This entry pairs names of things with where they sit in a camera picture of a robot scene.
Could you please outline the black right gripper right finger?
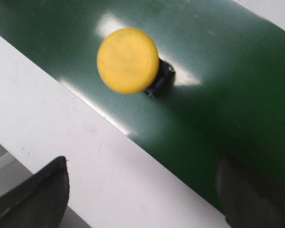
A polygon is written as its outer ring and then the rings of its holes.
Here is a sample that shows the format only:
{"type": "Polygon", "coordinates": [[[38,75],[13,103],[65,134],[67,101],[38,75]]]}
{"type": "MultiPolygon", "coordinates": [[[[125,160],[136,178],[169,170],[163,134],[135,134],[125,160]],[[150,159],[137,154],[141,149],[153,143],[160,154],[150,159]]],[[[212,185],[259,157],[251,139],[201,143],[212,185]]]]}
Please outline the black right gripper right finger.
{"type": "Polygon", "coordinates": [[[227,152],[218,157],[216,190],[232,228],[285,228],[285,189],[227,152]]]}

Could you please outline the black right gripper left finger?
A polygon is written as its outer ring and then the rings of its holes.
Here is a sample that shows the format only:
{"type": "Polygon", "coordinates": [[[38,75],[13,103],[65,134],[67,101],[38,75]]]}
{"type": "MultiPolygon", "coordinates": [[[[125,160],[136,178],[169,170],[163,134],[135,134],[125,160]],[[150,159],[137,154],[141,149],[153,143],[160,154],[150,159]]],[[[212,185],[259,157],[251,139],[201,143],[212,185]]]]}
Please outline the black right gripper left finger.
{"type": "Polygon", "coordinates": [[[0,196],[0,228],[57,228],[69,200],[64,156],[0,196]]]}

